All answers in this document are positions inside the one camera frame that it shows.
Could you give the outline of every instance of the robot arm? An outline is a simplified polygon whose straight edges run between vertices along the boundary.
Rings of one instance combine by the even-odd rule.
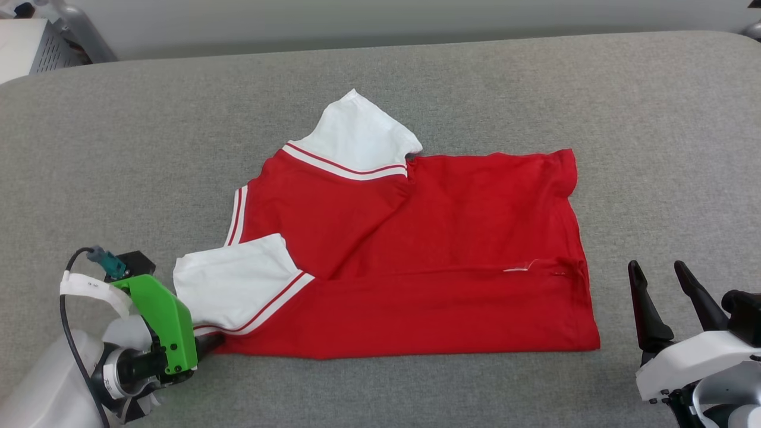
[[[684,262],[674,269],[704,330],[676,343],[650,299],[642,269],[629,263],[642,400],[666,404],[680,428],[761,426],[761,296],[728,292],[721,300],[728,318]]]
[[[158,405],[154,391],[186,381],[224,340],[193,336],[187,307],[152,276],[155,265],[139,251],[78,253],[85,251],[106,270],[105,283],[126,293],[140,315],[116,319],[98,340],[69,331],[62,295],[65,334],[0,407],[2,427],[96,428],[141,418]],[[109,287],[97,279],[91,285]]]

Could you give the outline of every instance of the white wall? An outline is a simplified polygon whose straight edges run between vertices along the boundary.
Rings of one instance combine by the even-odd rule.
[[[68,0],[120,59],[643,30],[739,32],[750,0]]]

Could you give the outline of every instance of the gray cushion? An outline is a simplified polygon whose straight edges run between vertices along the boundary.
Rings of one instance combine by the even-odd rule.
[[[676,426],[638,396],[626,264],[640,261],[682,339],[699,323],[674,260],[717,299],[761,291],[759,70],[751,39],[675,32],[121,62],[6,83],[0,399],[61,334],[74,249],[140,249],[171,286],[176,257],[222,245],[234,189],[357,88],[426,154],[575,150],[602,349],[213,356],[134,426]],[[115,317],[71,301],[73,325],[91,333]]]

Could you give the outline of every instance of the blue connector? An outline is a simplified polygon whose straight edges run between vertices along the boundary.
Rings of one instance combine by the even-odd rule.
[[[87,253],[89,261],[100,264],[106,271],[106,275],[114,279],[122,279],[127,271],[127,265],[119,260],[111,251],[106,251],[98,245],[94,245],[93,252]]]

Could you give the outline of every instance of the red stripe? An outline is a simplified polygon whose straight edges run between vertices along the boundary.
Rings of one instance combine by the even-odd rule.
[[[236,328],[235,330],[228,330],[227,328],[222,328],[222,327],[219,327],[219,326],[216,326],[216,325],[207,324],[207,325],[196,325],[195,327],[193,327],[193,330],[198,330],[199,328],[204,328],[204,327],[213,327],[213,328],[218,328],[219,330],[223,330],[223,331],[241,331],[244,328],[246,328],[249,325],[251,325],[251,323],[254,322],[259,317],[259,315],[262,314],[262,312],[264,312],[275,300],[279,299],[280,296],[283,295],[284,292],[287,292],[288,289],[290,289],[291,286],[296,283],[296,281],[300,280],[302,276],[304,276],[304,272],[299,273],[298,276],[296,276],[293,279],[293,281],[291,281],[281,292],[279,292],[278,295],[276,295],[274,299],[270,300],[269,303],[264,305],[264,308],[259,310],[256,313],[256,315],[254,315],[253,318],[251,318],[243,327]]]
[[[374,169],[373,171],[354,171],[353,169],[348,169],[347,167],[345,167],[343,165],[339,165],[339,164],[337,164],[335,162],[332,162],[332,161],[329,161],[329,160],[327,160],[325,158],[321,158],[320,156],[313,155],[313,154],[307,152],[306,150],[300,149],[300,148],[296,147],[295,145],[292,145],[290,142],[285,143],[285,145],[287,145],[288,147],[290,147],[292,149],[298,150],[299,152],[304,153],[305,155],[307,155],[307,156],[309,156],[311,158],[315,158],[318,161],[325,162],[326,164],[331,164],[332,166],[334,166],[336,168],[341,168],[344,171],[348,171],[348,172],[351,172],[353,174],[360,174],[360,175],[372,174],[374,172],[383,171],[383,170],[387,170],[387,169],[391,169],[391,168],[404,168],[404,169],[407,169],[406,165],[394,164],[394,165],[388,165],[388,166],[385,166],[385,167]]]
[[[230,234],[230,241],[228,242],[228,247],[233,244],[233,239],[235,239],[235,232],[237,231],[237,218],[240,215],[240,206],[243,205],[243,188],[238,189],[238,204],[237,207],[235,207],[235,220],[233,223],[233,232]]]

